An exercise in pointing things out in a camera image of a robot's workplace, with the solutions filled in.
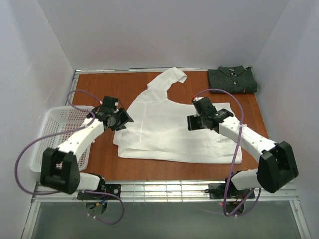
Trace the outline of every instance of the white cloth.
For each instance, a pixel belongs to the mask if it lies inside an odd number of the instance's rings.
[[[236,144],[209,129],[188,131],[187,119],[196,113],[193,105],[167,98],[167,90],[187,76],[176,67],[148,83],[127,112],[134,122],[116,131],[113,143],[119,146],[119,157],[161,159],[188,163],[231,163]],[[217,110],[231,111],[229,103],[214,104]],[[241,150],[236,163],[241,162]]]

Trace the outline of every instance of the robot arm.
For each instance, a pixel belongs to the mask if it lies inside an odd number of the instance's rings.
[[[88,114],[81,126],[84,129],[73,133],[65,142],[55,149],[47,148],[43,152],[40,182],[47,186],[68,194],[76,190],[103,191],[101,187],[105,184],[103,177],[80,173],[78,160],[87,149],[107,128],[112,131],[126,128],[127,122],[133,122],[127,112],[118,109],[119,99],[105,96],[101,106],[95,107],[92,112],[95,119],[92,120]]]
[[[194,98],[198,115],[188,116],[188,130],[209,128],[237,142],[239,120],[228,110],[217,111],[209,98]],[[259,163],[257,169],[233,174],[231,183],[238,190],[264,188],[275,193],[298,176],[298,169],[291,146],[276,143],[243,126],[240,146]]]

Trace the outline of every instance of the white enclosure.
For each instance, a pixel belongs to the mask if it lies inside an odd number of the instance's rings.
[[[294,149],[294,181],[319,238],[319,0],[3,0],[1,238],[20,238],[31,196],[19,152],[65,103],[74,69],[253,66],[269,136]],[[19,175],[32,190],[31,150]]]

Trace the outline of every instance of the shirt collar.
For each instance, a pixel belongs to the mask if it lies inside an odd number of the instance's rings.
[[[243,66],[236,66],[236,67],[218,67],[218,70],[221,71],[226,76],[230,76],[231,73],[234,73],[236,75],[240,75],[245,71],[245,68]]]

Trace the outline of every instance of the folded shirt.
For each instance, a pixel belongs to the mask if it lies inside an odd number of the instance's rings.
[[[210,88],[225,90],[229,93],[255,93],[257,82],[254,80],[251,67],[243,66],[218,67],[217,70],[208,70]]]

